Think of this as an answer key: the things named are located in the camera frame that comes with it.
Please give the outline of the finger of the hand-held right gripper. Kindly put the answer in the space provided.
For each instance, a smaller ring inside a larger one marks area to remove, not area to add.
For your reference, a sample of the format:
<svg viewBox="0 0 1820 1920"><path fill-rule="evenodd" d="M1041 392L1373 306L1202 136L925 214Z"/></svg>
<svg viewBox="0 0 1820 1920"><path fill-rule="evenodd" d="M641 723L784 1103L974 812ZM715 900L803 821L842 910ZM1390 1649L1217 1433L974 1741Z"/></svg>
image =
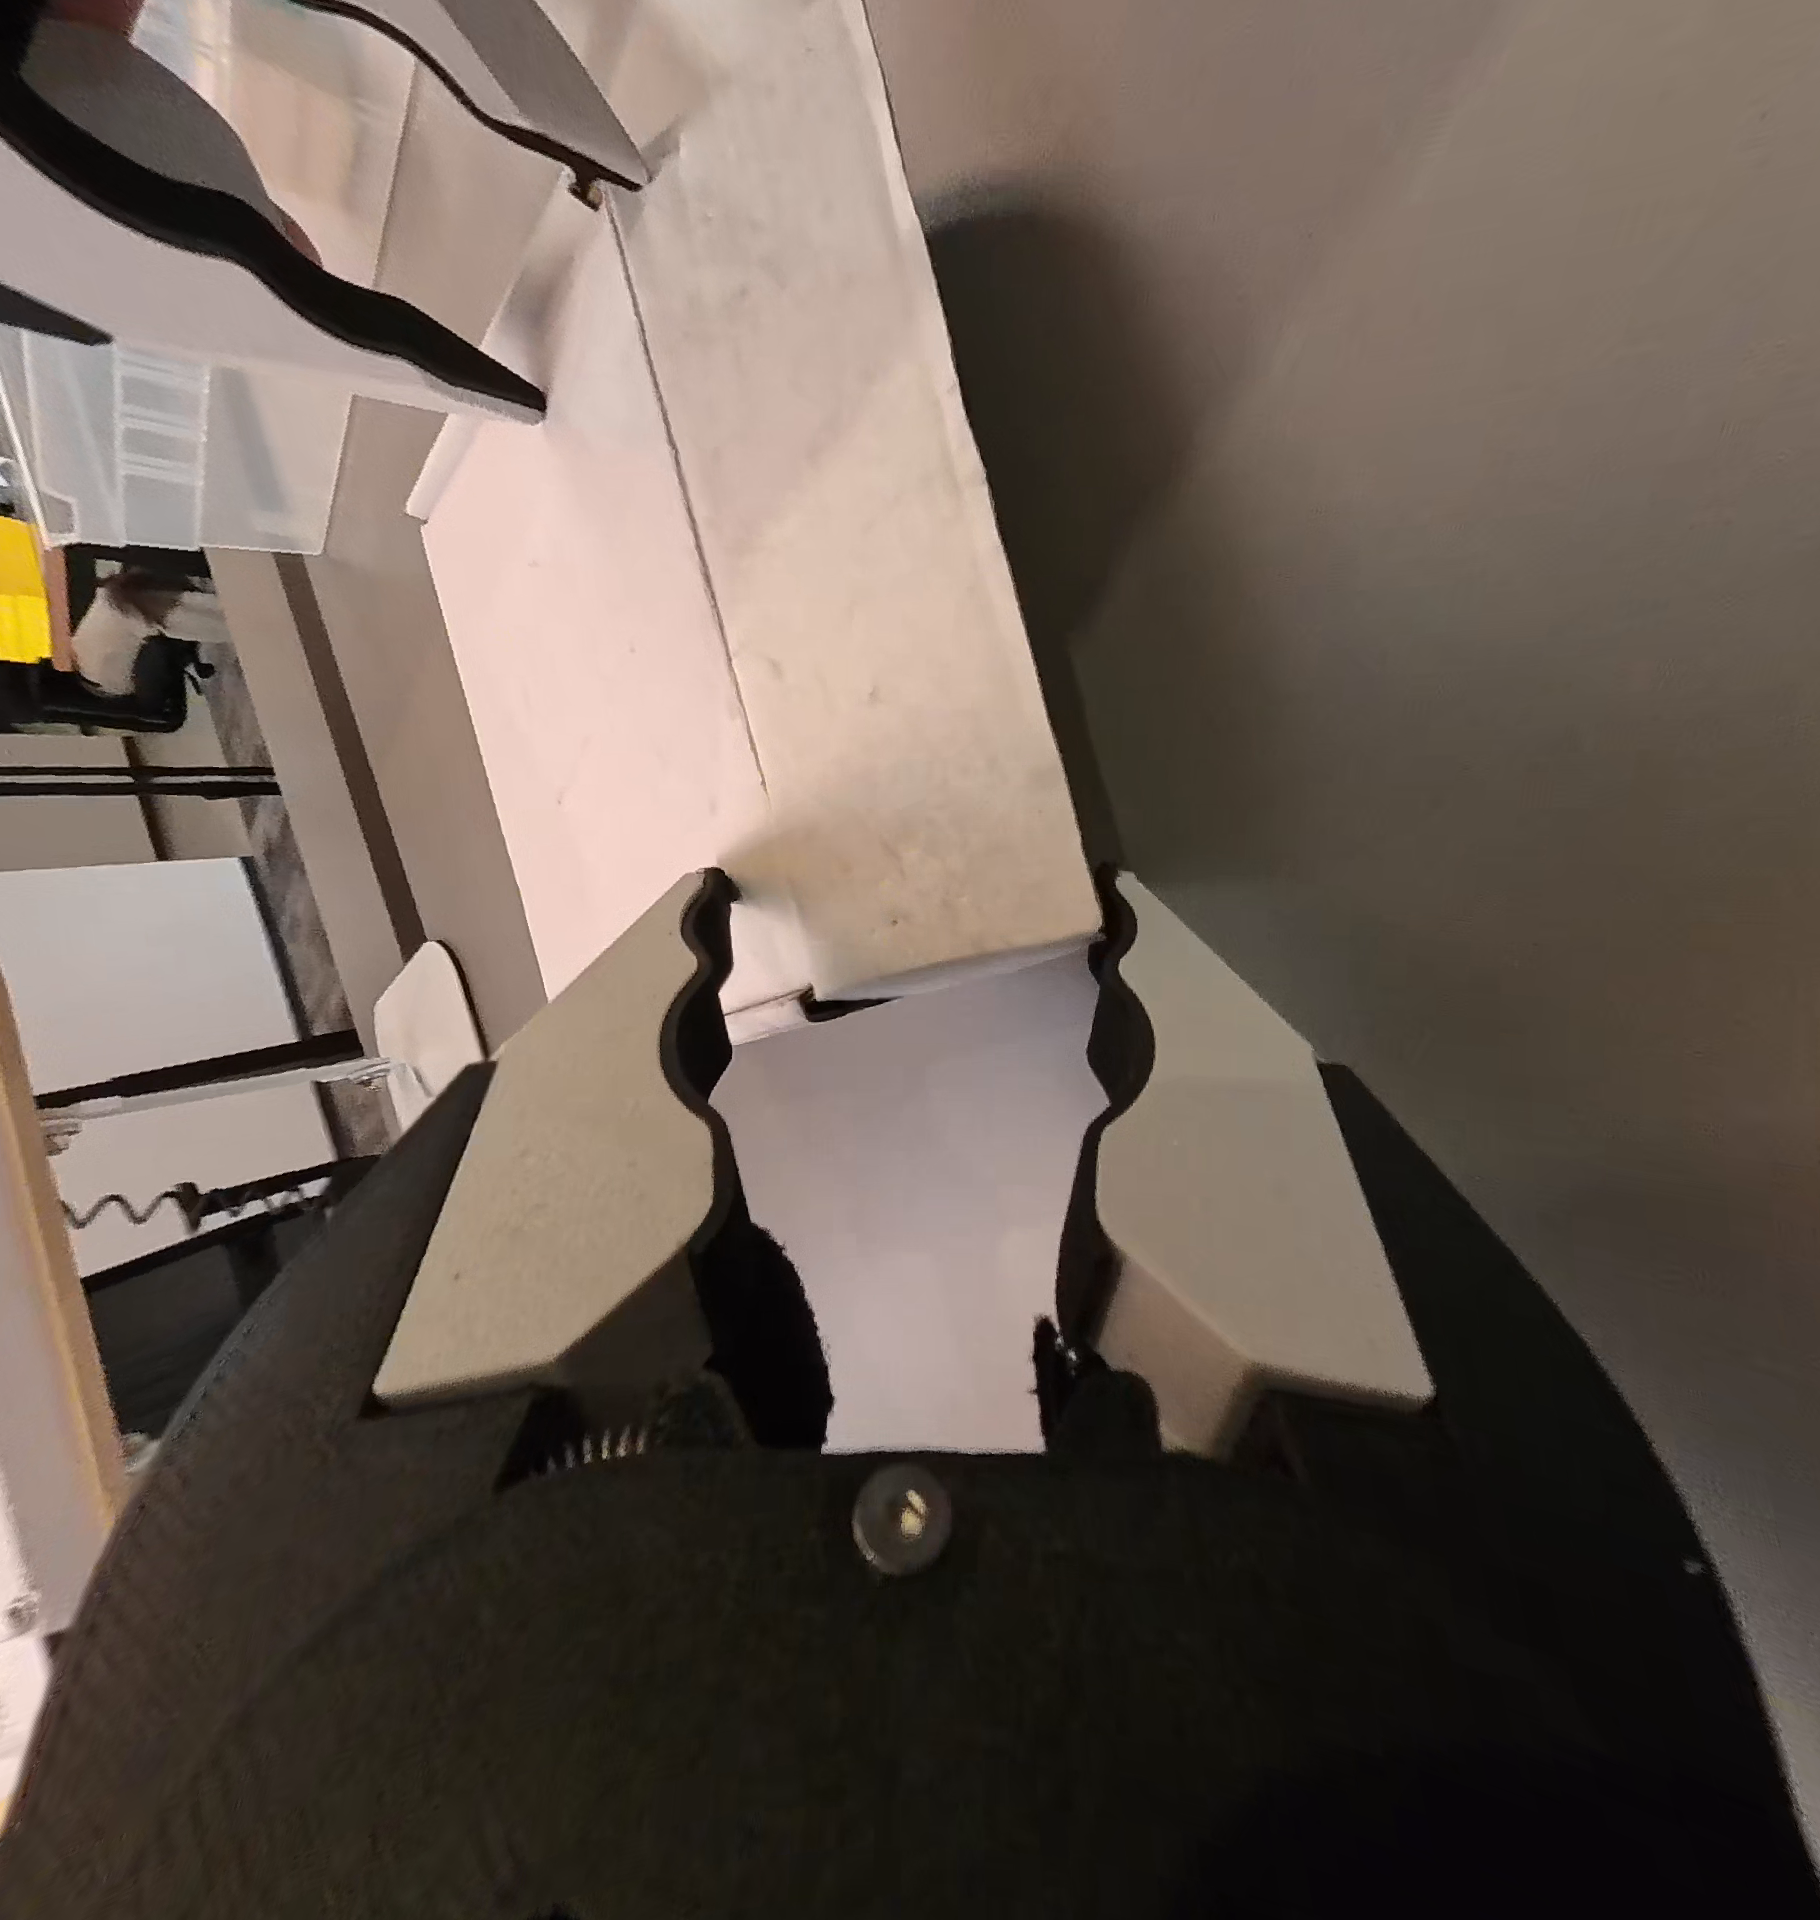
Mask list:
<svg viewBox="0 0 1820 1920"><path fill-rule="evenodd" d="M641 190L650 165L537 2L302 2L381 35L478 126L559 165L576 194Z"/></svg>
<svg viewBox="0 0 1820 1920"><path fill-rule="evenodd" d="M0 323L539 421L545 395L416 306L305 258L245 198L159 175L36 96L0 39Z"/></svg>

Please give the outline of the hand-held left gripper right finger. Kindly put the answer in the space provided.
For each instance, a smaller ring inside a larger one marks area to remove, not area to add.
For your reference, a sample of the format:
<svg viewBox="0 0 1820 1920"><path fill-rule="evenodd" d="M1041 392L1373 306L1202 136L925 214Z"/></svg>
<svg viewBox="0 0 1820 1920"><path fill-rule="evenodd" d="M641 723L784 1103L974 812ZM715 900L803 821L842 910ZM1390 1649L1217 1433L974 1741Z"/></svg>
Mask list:
<svg viewBox="0 0 1820 1920"><path fill-rule="evenodd" d="M1138 876L1096 876L1096 1002L1054 1310L1049 1451L1157 1427L1233 1458L1273 1394L1419 1412L1433 1381L1310 1045Z"/></svg>

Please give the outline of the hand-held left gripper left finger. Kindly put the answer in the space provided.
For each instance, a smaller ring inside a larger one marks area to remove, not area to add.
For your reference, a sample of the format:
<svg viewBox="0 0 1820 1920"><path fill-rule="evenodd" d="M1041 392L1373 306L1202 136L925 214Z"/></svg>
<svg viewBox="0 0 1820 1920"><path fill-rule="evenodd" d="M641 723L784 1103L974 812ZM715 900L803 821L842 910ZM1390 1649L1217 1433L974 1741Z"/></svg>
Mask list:
<svg viewBox="0 0 1820 1920"><path fill-rule="evenodd" d="M740 1200L712 1092L735 886L681 876L494 1059L372 1394L646 1406L712 1352L697 1259Z"/></svg>

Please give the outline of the white cardboard box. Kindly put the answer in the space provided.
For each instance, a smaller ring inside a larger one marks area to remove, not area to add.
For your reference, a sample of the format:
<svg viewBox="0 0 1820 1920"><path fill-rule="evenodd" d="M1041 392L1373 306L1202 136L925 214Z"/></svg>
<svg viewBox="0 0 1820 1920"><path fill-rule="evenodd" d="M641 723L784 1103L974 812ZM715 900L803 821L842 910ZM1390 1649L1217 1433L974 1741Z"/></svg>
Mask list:
<svg viewBox="0 0 1820 1920"><path fill-rule="evenodd" d="M716 1094L827 1443L1039 1440L1095 1083L1084 842L862 5L585 5L652 165L558 188L409 510L543 996L737 888Z"/></svg>

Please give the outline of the yellow black box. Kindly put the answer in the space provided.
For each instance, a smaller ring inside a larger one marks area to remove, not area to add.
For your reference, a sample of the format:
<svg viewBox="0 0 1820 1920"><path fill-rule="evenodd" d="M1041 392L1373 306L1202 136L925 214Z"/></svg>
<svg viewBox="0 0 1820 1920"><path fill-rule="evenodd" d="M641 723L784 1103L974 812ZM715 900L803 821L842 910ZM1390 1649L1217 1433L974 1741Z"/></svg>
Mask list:
<svg viewBox="0 0 1820 1920"><path fill-rule="evenodd" d="M0 665L54 667L57 630L46 548L34 522L0 514Z"/></svg>

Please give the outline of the clear plastic container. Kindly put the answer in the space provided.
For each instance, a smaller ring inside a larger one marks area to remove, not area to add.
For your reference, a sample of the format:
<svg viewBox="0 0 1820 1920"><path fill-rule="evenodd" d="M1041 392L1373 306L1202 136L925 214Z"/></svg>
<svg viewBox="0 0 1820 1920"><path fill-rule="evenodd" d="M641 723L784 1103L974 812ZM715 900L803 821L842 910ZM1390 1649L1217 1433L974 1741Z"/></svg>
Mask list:
<svg viewBox="0 0 1820 1920"><path fill-rule="evenodd" d="M0 5L25 81L30 27L48 12ZM34 92L159 175L245 198L313 262L406 302L372 272L416 77L453 103L381 35L302 5L143 5L134 35L80 63L68 98ZM16 500L59 548L318 554L357 398L313 373L0 323Z"/></svg>

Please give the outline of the black equipment case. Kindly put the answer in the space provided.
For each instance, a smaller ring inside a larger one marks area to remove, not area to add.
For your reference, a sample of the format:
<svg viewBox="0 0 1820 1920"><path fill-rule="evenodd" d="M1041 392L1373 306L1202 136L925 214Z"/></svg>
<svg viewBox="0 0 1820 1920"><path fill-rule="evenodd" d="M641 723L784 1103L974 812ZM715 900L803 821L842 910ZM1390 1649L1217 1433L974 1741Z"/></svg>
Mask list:
<svg viewBox="0 0 1820 1920"><path fill-rule="evenodd" d="M229 1335L322 1230L304 1200L225 1221L84 1278L106 1397L122 1433L159 1439Z"/></svg>

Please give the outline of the light wooden board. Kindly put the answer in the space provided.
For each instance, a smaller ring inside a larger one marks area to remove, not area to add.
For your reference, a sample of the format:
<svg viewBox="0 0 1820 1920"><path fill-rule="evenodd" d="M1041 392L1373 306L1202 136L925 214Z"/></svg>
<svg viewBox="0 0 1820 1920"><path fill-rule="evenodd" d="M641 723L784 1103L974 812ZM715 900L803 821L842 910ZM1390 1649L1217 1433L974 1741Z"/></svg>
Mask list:
<svg viewBox="0 0 1820 1920"><path fill-rule="evenodd" d="M59 1394L67 1439L76 1458L78 1489L78 1586L76 1606L65 1622L65 1633L80 1607L91 1571L119 1520L127 1494L123 1443L110 1412L106 1377L91 1334L81 1277L74 1257L68 1228L59 1205L59 1188L50 1165L48 1138L34 1105L34 1090L22 1045L12 1019L11 996L0 973L0 1100L6 1109L9 1141L14 1158L25 1212L34 1222L36 1263L40 1278L36 1293L44 1309L57 1351ZM50 1677L50 1643L61 1633L18 1638L37 1643L44 1670L41 1701ZM6 1822L20 1766L6 1799L0 1799L0 1830Z"/></svg>

